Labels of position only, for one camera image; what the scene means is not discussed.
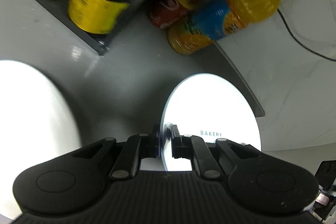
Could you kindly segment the small white bakery plate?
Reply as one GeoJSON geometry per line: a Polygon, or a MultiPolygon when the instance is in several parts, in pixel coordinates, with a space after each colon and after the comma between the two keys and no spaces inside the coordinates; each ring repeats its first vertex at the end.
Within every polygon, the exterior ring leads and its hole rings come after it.
{"type": "Polygon", "coordinates": [[[195,135],[206,143],[228,139],[261,149],[255,115],[242,93],[226,79],[199,73],[181,81],[163,109],[160,133],[161,158],[167,171],[191,170],[187,159],[175,159],[168,130],[176,125],[180,135],[195,135]]]}

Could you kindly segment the white plate with flower pattern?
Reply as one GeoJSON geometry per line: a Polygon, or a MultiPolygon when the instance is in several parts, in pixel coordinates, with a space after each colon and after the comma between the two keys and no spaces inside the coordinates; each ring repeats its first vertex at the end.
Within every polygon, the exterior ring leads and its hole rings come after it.
{"type": "Polygon", "coordinates": [[[1,61],[1,223],[21,214],[15,178],[27,168],[80,148],[79,130],[61,92],[42,72],[1,61]]]}

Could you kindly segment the orange juice bottle blue label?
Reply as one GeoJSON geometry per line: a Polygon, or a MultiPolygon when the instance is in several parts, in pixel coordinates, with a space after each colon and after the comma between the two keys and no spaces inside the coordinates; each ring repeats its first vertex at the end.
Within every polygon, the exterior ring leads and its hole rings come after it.
{"type": "Polygon", "coordinates": [[[271,17],[281,0],[210,0],[167,34],[175,52],[190,55],[214,42],[271,17]]]}

